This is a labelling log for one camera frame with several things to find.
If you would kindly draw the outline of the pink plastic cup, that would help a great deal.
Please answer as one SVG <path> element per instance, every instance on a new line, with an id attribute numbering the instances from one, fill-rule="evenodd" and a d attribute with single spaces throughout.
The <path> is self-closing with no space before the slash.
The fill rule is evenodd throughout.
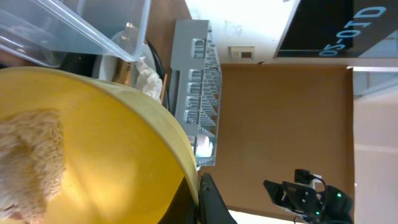
<path id="1" fill-rule="evenodd" d="M 209 137 L 204 134 L 197 136 L 197 145 L 195 148 L 195 155 L 197 157 L 211 157 L 213 152 L 213 143 Z"/>

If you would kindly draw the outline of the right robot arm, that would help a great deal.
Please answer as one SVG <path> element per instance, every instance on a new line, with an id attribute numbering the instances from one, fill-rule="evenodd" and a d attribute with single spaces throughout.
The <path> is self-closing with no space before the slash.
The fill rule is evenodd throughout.
<path id="1" fill-rule="evenodd" d="M 281 184 L 265 180 L 263 182 L 274 205 L 294 213 L 305 223 L 353 224 L 350 211 L 353 199 L 331 185 L 324 191 L 284 181 Z"/>

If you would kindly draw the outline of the food scraps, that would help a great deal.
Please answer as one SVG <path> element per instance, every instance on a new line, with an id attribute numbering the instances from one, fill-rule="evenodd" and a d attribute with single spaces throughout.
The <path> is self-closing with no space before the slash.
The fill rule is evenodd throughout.
<path id="1" fill-rule="evenodd" d="M 41 223 L 65 173 L 63 126 L 57 110 L 1 119 L 1 219 Z"/>

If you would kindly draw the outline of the yellow bowl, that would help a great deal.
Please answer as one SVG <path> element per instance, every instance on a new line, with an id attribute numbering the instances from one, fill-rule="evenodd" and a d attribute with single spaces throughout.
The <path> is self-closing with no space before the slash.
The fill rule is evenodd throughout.
<path id="1" fill-rule="evenodd" d="M 45 223 L 181 223 L 199 204 L 178 121 L 143 92 L 42 67 L 1 70 L 1 116 L 54 109 L 65 176 Z"/>

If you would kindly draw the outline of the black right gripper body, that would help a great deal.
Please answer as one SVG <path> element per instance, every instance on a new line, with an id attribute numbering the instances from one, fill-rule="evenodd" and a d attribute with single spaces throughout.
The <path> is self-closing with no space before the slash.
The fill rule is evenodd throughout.
<path id="1" fill-rule="evenodd" d="M 263 182 L 274 205 L 305 218 L 320 218 L 323 213 L 323 192 L 311 187 L 283 181 Z"/>

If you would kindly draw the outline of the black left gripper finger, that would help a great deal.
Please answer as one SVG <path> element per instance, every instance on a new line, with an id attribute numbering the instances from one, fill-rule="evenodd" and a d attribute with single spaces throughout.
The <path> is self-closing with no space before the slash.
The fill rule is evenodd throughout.
<path id="1" fill-rule="evenodd" d="M 209 173 L 201 176 L 199 206 L 201 224 L 237 224 Z"/>

